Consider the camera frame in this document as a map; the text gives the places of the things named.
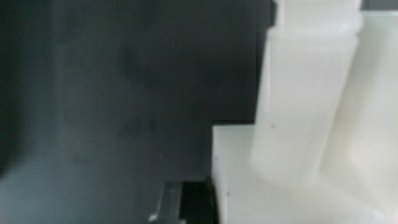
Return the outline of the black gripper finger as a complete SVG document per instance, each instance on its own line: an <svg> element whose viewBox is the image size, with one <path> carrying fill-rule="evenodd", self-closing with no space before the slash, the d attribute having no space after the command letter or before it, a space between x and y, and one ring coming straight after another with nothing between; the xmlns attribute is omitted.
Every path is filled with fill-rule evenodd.
<svg viewBox="0 0 398 224"><path fill-rule="evenodd" d="M216 224L214 186L207 181L164 184L148 224Z"/></svg>

